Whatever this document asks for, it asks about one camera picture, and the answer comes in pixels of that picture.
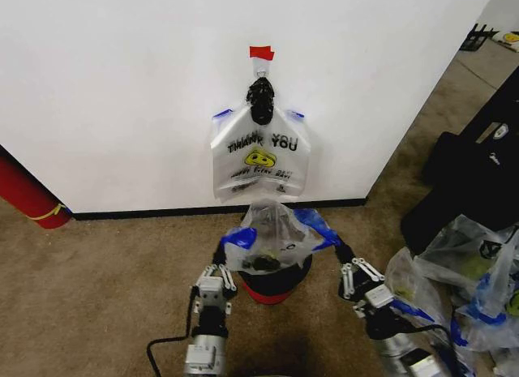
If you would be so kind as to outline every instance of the clear plastic bag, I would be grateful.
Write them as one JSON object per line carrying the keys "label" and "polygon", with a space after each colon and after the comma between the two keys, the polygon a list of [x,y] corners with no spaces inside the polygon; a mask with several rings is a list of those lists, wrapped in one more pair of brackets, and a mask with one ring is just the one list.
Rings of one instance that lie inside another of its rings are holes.
{"label": "clear plastic bag", "polygon": [[424,276],[455,285],[472,296],[513,230],[511,227],[495,233],[460,215],[414,261]]}
{"label": "clear plastic bag", "polygon": [[277,272],[337,242],[316,210],[290,208],[274,200],[251,204],[240,227],[222,239],[226,265],[232,271],[260,275]]}
{"label": "clear plastic bag", "polygon": [[394,306],[414,322],[424,325],[437,323],[448,327],[448,312],[444,308],[438,291],[430,280],[415,267],[407,247],[400,249],[389,261],[385,273],[385,284],[401,303]]}
{"label": "clear plastic bag", "polygon": [[425,276],[458,287],[451,322],[457,345],[473,351],[519,347],[518,244],[516,226],[496,233],[459,216],[415,258]]}
{"label": "clear plastic bag", "polygon": [[[450,321],[450,303],[442,301],[440,292],[416,267],[407,247],[400,249],[390,260],[385,272],[385,284],[395,300],[393,309],[417,326],[440,324],[446,328]],[[447,364],[450,358],[449,342],[442,332],[427,332],[431,345]],[[475,362],[471,352],[456,347],[458,361],[464,376],[474,376]]]}

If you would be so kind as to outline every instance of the white wall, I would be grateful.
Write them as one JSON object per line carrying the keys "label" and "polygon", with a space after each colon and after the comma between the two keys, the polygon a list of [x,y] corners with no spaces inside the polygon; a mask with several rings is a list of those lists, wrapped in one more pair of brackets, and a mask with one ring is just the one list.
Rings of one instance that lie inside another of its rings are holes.
{"label": "white wall", "polygon": [[301,200],[365,197],[488,0],[1,0],[0,143],[74,212],[218,205],[210,117],[276,51]]}
{"label": "white wall", "polygon": [[495,30],[519,30],[519,0],[490,0],[478,22]]}

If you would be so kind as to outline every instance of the black hook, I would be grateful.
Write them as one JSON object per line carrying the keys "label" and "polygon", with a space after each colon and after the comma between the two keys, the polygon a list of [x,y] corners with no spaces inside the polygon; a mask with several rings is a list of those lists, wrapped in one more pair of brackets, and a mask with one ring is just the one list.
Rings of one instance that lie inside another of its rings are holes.
{"label": "black hook", "polygon": [[251,103],[252,120],[261,126],[269,124],[274,112],[274,89],[266,77],[259,77],[249,87],[246,100]]}

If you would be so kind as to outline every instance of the pile of plastic bags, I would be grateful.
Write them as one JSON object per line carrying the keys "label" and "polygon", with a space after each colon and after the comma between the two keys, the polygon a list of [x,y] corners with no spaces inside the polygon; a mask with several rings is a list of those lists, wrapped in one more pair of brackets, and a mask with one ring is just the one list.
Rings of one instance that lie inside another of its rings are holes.
{"label": "pile of plastic bags", "polygon": [[471,352],[491,351],[496,374],[519,375],[518,229],[496,233],[459,216],[421,255],[404,248],[386,269],[395,307],[417,324],[450,328],[468,371]]}

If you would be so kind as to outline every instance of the red container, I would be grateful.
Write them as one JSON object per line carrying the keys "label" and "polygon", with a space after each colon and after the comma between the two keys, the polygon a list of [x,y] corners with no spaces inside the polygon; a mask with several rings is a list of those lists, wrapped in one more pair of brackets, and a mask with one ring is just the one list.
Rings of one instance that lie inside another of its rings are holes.
{"label": "red container", "polygon": [[238,272],[243,286],[251,297],[261,304],[278,304],[286,300],[304,280],[311,268],[312,256],[304,260],[302,268],[295,264],[272,274],[251,275]]}
{"label": "red container", "polygon": [[0,196],[44,229],[64,225],[71,218],[66,207],[1,148]]}

